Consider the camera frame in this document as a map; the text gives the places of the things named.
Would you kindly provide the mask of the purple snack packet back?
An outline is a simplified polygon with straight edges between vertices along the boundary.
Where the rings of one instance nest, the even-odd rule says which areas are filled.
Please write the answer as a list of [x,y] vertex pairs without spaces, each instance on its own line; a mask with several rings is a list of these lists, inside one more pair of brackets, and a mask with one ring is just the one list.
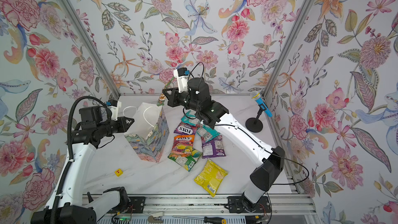
[[203,138],[201,139],[202,139],[202,149],[203,149],[202,157],[204,159],[226,156],[223,146],[223,139],[221,135],[213,138],[208,142],[206,142]]

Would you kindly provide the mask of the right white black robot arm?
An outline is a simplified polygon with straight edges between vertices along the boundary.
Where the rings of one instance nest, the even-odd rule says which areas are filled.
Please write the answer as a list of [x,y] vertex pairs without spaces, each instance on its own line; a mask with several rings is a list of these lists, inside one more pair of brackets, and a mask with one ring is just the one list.
[[221,133],[240,148],[255,165],[250,182],[241,196],[241,205],[253,212],[263,195],[269,191],[284,168],[285,151],[261,141],[240,124],[221,103],[212,100],[208,85],[200,78],[173,76],[176,88],[163,89],[168,106],[194,110],[204,124]]

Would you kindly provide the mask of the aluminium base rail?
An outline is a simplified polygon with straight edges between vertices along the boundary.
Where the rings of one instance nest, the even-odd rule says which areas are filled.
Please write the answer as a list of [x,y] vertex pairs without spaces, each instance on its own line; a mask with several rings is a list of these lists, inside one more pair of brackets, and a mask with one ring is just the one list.
[[[244,209],[237,211],[238,215],[316,215],[313,200],[308,195],[298,194],[268,194],[268,202],[262,204],[266,210],[258,207],[254,212]],[[164,216],[226,216],[232,215],[229,195],[221,194],[214,198],[208,195],[130,195],[144,197],[143,203],[133,207],[128,214],[151,215],[161,213]]]

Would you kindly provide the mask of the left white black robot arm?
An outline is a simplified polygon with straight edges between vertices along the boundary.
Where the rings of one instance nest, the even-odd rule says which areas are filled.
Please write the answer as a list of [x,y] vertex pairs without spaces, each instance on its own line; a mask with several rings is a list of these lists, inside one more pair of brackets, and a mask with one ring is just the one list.
[[95,224],[109,211],[123,213],[131,207],[124,187],[111,188],[89,204],[83,205],[84,184],[91,161],[105,137],[124,133],[134,123],[128,117],[112,117],[106,110],[103,119],[100,106],[79,110],[81,122],[67,140],[68,154],[72,157],[64,166],[56,191],[44,210],[35,212],[32,224]]

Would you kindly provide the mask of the upper teal snack packet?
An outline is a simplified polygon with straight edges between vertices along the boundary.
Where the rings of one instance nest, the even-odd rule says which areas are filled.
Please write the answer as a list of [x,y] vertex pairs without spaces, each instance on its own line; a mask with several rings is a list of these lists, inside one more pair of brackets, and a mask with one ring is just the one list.
[[192,114],[190,111],[186,112],[183,117],[181,118],[181,121],[183,123],[186,123],[191,126],[199,126],[200,125],[200,120],[195,116],[195,114]]

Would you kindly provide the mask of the green red soup mix packet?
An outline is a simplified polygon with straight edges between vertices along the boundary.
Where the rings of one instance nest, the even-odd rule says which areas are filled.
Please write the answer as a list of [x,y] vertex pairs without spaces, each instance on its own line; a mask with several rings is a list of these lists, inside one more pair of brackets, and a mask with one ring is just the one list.
[[[173,81],[170,80],[170,81],[164,86],[163,89],[173,88],[173,85],[174,85],[174,84],[173,84]],[[164,106],[165,100],[166,100],[166,96],[164,95],[163,92],[161,92],[161,94],[160,94],[160,96],[159,96],[159,98],[158,98],[158,101],[157,101],[157,106]]]

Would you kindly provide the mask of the small yellow cube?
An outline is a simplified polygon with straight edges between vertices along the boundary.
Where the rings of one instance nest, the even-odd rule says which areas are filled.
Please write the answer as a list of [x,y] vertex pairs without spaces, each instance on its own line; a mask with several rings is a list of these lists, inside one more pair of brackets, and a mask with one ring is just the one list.
[[115,174],[119,177],[123,174],[123,171],[121,169],[118,169],[115,171]]

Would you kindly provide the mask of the lower teal snack packet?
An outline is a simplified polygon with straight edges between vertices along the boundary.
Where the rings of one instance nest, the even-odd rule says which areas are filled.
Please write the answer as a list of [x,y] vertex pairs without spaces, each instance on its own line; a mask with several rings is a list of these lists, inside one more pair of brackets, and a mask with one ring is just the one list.
[[208,143],[218,137],[220,133],[207,125],[201,125],[197,129],[197,134],[202,138],[204,143]]

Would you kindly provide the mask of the orange Fox's fruits candy bag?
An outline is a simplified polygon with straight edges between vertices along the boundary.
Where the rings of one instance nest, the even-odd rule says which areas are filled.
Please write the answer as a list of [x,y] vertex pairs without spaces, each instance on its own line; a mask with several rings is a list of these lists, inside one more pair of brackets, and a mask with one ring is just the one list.
[[193,135],[177,135],[174,137],[172,151],[177,154],[188,154],[193,151]]

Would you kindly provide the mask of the green Fox's candy bag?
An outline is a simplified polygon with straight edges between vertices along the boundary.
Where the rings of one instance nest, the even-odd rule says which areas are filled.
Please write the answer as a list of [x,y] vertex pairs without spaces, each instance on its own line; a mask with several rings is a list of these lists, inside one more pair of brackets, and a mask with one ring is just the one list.
[[170,153],[168,158],[174,162],[176,162],[178,165],[180,165],[182,168],[190,172],[192,168],[196,165],[198,160],[202,156],[202,152],[194,149],[191,154],[189,155],[178,155],[176,153]]

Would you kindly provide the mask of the yellow snack bag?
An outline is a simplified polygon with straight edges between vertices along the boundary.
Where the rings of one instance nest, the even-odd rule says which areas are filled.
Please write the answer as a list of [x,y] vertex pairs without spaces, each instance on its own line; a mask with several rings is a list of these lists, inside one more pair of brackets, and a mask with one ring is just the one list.
[[202,172],[194,179],[194,182],[201,186],[212,197],[217,194],[217,191],[223,181],[228,175],[228,172],[215,164],[210,159],[207,160]]

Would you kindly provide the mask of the blue microphone on stand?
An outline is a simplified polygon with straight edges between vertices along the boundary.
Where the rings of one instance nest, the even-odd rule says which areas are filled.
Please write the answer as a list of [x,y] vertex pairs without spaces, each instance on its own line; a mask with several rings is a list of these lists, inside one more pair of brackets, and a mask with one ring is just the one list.
[[266,105],[265,101],[263,100],[260,92],[258,91],[252,91],[250,94],[250,97],[255,100],[255,102],[259,106],[259,110],[257,112],[256,117],[254,118],[249,118],[245,122],[245,127],[253,133],[259,133],[260,131],[263,130],[263,123],[260,120],[260,116],[262,114],[265,114],[268,118],[272,118],[273,114]]

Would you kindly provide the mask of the purple Fox's berries candy bag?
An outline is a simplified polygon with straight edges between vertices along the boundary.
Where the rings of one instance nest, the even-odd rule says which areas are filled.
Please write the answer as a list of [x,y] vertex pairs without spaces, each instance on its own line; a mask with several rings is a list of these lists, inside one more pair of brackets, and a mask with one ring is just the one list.
[[174,134],[177,135],[195,135],[198,127],[195,125],[190,125],[184,122],[181,122],[177,128],[174,130]]

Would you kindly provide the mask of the teal snack packet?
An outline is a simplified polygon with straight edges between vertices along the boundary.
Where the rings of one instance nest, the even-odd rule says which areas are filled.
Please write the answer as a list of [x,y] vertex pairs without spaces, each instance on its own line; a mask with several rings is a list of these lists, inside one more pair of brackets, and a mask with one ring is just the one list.
[[201,125],[197,129],[197,134],[202,138],[204,143],[208,143],[218,137],[220,133],[207,125]]
[[199,126],[200,125],[200,120],[195,116],[195,114],[192,114],[190,111],[186,112],[183,117],[181,118],[181,121],[183,123],[186,123],[191,126]]

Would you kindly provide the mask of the floral paper gift bag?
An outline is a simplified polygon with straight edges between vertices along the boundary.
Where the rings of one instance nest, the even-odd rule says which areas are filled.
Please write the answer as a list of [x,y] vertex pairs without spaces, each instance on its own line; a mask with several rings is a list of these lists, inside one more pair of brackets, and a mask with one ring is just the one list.
[[159,163],[170,134],[162,106],[142,103],[139,107],[128,106],[123,115],[134,119],[124,137],[143,161]]

